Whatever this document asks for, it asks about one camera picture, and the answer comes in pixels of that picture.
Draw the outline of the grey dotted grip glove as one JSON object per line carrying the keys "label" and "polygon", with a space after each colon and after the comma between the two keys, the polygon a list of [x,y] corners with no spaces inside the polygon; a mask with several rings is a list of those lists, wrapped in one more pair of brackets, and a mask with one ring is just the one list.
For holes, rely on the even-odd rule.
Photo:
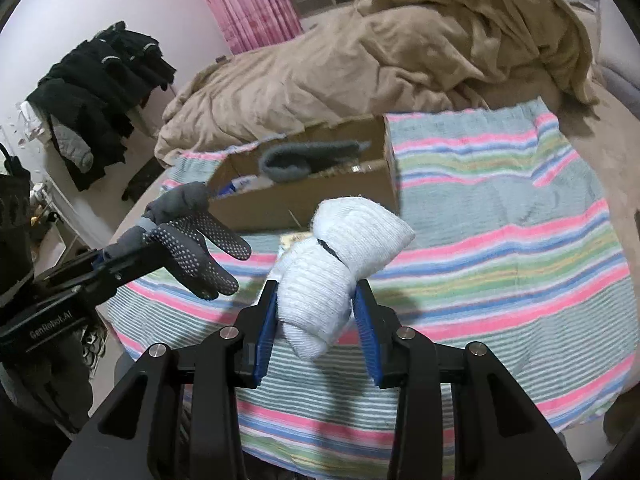
{"label": "grey dotted grip glove", "polygon": [[137,223],[104,249],[103,257],[113,260],[145,245],[160,246],[167,254],[165,269],[192,294],[206,300],[232,296],[239,283],[210,255],[207,245],[241,261],[250,258],[252,248],[208,207],[205,183],[179,185],[149,202]]}

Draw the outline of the white socks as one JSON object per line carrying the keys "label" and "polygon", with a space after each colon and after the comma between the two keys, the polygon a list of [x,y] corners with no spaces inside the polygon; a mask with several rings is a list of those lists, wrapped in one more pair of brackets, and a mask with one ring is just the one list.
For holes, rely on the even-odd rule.
{"label": "white socks", "polygon": [[311,234],[280,255],[269,274],[278,282],[283,336],[299,359],[329,351],[349,321],[357,282],[383,270],[415,236],[407,222],[361,196],[318,206]]}

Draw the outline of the grey fuzzy glove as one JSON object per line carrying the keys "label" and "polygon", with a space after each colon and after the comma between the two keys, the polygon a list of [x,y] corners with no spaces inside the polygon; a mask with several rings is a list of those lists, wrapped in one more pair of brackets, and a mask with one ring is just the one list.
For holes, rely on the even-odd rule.
{"label": "grey fuzzy glove", "polygon": [[356,162],[370,141],[286,142],[267,148],[258,159],[261,176],[276,183],[304,180],[334,166]]}

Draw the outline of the grey knit garment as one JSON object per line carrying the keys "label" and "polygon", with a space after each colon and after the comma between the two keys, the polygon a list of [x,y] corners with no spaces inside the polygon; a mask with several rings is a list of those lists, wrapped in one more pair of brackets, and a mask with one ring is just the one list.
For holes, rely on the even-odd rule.
{"label": "grey knit garment", "polygon": [[94,158],[87,142],[74,130],[63,125],[55,116],[51,116],[51,128],[58,142],[60,154],[72,162],[82,174],[91,170]]}

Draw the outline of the blue tissue pack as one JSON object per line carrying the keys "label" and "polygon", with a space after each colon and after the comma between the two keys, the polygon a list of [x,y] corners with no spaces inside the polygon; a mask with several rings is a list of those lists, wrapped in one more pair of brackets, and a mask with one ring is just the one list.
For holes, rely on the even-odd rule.
{"label": "blue tissue pack", "polygon": [[218,195],[226,196],[230,194],[250,191],[258,184],[259,177],[255,176],[254,174],[252,176],[236,177],[229,181],[227,184],[223,185],[218,191]]}

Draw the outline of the brown cardboard box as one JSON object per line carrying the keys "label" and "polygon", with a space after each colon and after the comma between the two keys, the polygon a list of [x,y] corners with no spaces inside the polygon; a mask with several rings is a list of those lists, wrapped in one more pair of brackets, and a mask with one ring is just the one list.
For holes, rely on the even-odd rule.
{"label": "brown cardboard box", "polygon": [[[304,180],[276,183],[261,176],[260,155],[286,142],[357,140],[371,146],[356,162],[334,166]],[[220,188],[236,177],[259,177],[250,191],[219,196]],[[398,184],[393,145],[382,116],[363,116],[336,124],[312,125],[290,136],[276,136],[255,145],[237,146],[224,154],[208,180],[209,212],[236,232],[303,229],[309,226],[322,200],[363,196],[398,214]]]}

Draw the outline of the black clothes pile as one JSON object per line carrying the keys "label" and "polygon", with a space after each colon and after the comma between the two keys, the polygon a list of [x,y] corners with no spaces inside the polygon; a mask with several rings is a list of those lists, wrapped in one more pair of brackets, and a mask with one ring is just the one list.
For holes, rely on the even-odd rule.
{"label": "black clothes pile", "polygon": [[[158,40],[119,21],[78,44],[38,81],[27,102],[43,119],[78,191],[88,190],[105,176],[106,167],[125,160],[122,141],[134,132],[129,113],[145,105],[154,90],[168,89],[175,73]],[[51,116],[90,146],[94,162],[85,174],[60,154]]]}

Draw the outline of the yellow duck tissue pack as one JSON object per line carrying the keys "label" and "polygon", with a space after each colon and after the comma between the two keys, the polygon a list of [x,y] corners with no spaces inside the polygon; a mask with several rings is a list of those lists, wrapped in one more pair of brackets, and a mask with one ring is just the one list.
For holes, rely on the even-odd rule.
{"label": "yellow duck tissue pack", "polygon": [[311,232],[292,232],[280,236],[278,256],[282,256],[296,243],[311,237]]}

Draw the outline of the pink curtain left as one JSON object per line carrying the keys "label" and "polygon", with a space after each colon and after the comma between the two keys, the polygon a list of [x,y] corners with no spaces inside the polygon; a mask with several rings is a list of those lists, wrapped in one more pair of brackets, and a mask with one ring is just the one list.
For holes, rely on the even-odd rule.
{"label": "pink curtain left", "polygon": [[282,44],[303,33],[291,0],[206,0],[233,54]]}

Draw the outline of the beige fleece blanket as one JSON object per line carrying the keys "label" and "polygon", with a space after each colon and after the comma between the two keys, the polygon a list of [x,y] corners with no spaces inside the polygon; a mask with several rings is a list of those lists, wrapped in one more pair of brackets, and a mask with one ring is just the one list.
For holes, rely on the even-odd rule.
{"label": "beige fleece blanket", "polygon": [[596,102],[587,29],[566,0],[355,0],[292,40],[198,72],[155,156],[213,152],[363,115]]}

